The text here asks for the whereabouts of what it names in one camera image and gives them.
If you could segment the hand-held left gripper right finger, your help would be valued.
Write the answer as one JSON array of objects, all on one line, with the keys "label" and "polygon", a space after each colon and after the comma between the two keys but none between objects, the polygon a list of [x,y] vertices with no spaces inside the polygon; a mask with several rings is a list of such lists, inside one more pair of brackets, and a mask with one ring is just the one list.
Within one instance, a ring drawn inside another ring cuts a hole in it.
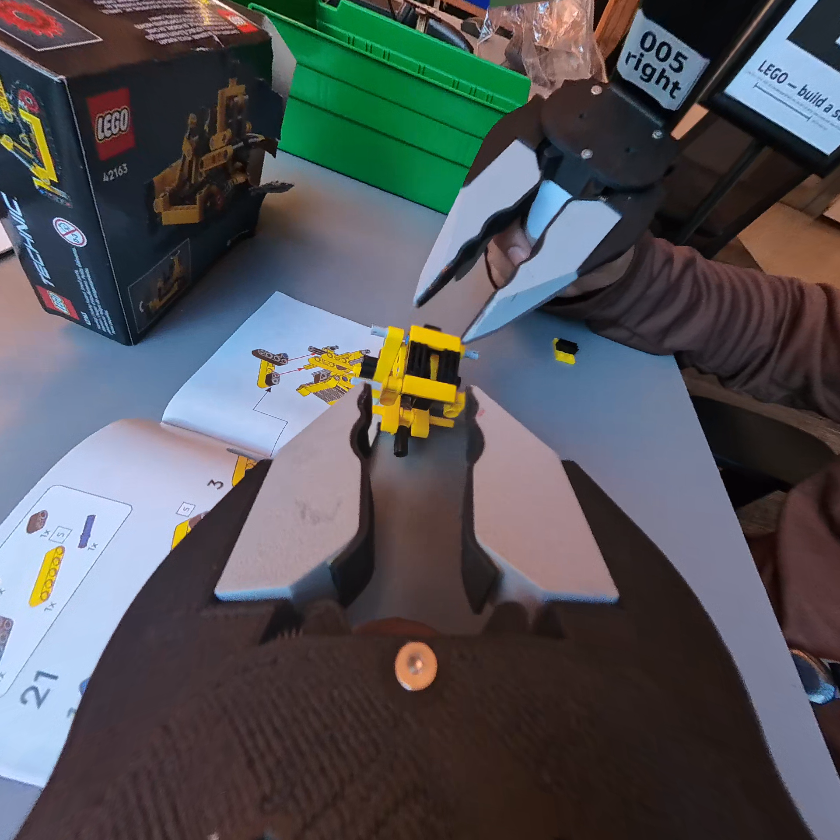
[{"label": "hand-held left gripper right finger", "polygon": [[461,579],[469,607],[615,604],[618,590],[559,455],[480,388],[465,393]]}]

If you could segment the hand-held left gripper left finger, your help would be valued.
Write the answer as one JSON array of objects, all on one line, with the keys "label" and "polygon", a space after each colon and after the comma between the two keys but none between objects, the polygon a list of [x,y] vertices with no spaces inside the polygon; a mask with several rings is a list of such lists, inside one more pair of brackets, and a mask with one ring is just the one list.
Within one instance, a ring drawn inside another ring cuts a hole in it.
[{"label": "hand-held left gripper left finger", "polygon": [[372,394],[357,385],[271,462],[218,582],[221,601],[349,606],[375,567]]}]

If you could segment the person's right hand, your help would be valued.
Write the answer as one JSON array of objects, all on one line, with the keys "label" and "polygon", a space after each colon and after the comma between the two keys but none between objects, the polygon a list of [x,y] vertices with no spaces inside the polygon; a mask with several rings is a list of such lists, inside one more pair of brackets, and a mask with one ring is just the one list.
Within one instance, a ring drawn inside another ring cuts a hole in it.
[{"label": "person's right hand", "polygon": [[496,289],[505,287],[515,270],[530,257],[531,249],[531,242],[519,222],[497,234],[485,252],[485,266],[491,285]]}]

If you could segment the black framed sign stand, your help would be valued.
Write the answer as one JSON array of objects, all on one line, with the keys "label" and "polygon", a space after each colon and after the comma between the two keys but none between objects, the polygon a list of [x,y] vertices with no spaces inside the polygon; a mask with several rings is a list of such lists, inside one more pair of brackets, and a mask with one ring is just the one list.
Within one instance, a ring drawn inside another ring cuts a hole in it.
[{"label": "black framed sign stand", "polygon": [[764,2],[679,141],[658,235],[713,257],[839,156],[839,2]]}]

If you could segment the clear plastic bag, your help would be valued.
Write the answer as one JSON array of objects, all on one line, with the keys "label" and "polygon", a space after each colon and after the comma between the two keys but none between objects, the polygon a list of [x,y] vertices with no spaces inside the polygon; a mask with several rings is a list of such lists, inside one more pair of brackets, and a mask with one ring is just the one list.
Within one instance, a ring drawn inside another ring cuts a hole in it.
[{"label": "clear plastic bag", "polygon": [[566,81],[607,81],[593,1],[493,7],[477,26],[478,57],[528,78],[531,98],[546,98]]}]

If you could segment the dark chair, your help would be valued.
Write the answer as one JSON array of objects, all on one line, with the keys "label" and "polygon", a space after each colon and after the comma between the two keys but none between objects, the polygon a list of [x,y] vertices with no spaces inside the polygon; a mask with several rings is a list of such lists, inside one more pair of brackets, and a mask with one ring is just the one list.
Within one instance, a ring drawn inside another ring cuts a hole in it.
[{"label": "dark chair", "polygon": [[791,489],[838,457],[838,425],[730,391],[711,375],[682,375],[745,537],[770,534]]}]

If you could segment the person's right forearm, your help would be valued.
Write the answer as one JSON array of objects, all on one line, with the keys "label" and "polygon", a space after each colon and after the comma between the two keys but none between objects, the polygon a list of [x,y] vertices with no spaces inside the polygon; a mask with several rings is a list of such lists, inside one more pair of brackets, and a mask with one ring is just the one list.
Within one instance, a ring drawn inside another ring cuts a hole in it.
[{"label": "person's right forearm", "polygon": [[651,234],[544,307],[727,388],[839,420],[838,289],[705,259]]}]

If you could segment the person's brown clothed torso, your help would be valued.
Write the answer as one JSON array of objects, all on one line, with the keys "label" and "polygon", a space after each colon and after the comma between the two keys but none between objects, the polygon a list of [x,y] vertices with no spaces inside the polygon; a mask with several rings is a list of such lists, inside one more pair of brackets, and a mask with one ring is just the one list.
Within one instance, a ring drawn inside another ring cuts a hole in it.
[{"label": "person's brown clothed torso", "polygon": [[790,491],[776,538],[780,625],[795,648],[839,660],[839,464]]}]

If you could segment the yellow black lego model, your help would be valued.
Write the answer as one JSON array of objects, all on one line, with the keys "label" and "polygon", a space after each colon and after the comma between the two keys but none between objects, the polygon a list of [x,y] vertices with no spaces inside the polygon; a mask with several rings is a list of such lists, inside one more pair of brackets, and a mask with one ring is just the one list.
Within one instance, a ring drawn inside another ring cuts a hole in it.
[{"label": "yellow black lego model", "polygon": [[426,439],[432,427],[455,426],[466,406],[459,366],[464,358],[478,359],[479,353],[431,326],[373,326],[371,333],[383,345],[377,356],[363,356],[360,375],[351,383],[371,388],[381,431],[393,436],[394,455],[405,457],[410,438]]}]

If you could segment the large green plastic bin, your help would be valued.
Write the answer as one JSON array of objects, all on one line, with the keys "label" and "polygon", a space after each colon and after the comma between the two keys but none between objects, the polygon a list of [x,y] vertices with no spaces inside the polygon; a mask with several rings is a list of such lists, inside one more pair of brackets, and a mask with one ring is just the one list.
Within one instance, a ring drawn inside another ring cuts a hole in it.
[{"label": "large green plastic bin", "polygon": [[257,2],[296,65],[280,147],[446,214],[531,82],[353,2]]}]

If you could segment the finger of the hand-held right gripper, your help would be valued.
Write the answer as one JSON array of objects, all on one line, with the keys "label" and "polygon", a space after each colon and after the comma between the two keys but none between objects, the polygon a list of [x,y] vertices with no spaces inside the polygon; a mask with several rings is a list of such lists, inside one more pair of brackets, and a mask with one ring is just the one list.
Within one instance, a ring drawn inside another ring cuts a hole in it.
[{"label": "finger of the hand-held right gripper", "polygon": [[541,180],[535,151],[514,140],[462,186],[421,271],[416,308],[472,270],[490,241],[521,217]]},{"label": "finger of the hand-held right gripper", "polygon": [[585,261],[622,219],[601,199],[537,196],[522,225],[527,258],[503,272],[488,248],[490,294],[462,333],[463,343],[498,332],[577,280]]}]

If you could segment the shiny grey metal object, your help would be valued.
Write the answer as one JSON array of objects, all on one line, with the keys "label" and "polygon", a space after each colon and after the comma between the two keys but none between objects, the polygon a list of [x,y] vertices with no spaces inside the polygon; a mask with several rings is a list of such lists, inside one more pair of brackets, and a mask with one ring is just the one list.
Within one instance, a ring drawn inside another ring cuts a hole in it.
[{"label": "shiny grey metal object", "polygon": [[814,706],[839,699],[838,661],[819,658],[796,648],[790,648],[790,654],[803,690]]}]

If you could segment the lego instruction booklet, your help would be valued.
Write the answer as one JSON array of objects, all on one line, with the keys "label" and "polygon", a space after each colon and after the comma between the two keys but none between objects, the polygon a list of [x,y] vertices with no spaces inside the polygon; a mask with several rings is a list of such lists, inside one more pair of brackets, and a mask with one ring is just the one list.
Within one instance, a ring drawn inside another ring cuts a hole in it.
[{"label": "lego instruction booklet", "polygon": [[133,598],[258,460],[335,403],[382,338],[279,292],[159,423],[89,436],[2,523],[1,771],[43,787]]}]

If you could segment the black lego set box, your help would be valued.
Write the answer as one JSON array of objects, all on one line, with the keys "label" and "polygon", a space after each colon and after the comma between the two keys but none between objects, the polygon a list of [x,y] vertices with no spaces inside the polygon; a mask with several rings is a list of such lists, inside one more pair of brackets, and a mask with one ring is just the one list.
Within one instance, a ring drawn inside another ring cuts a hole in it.
[{"label": "black lego set box", "polygon": [[41,307],[136,344],[256,231],[284,103],[229,1],[2,1],[2,224]]}]

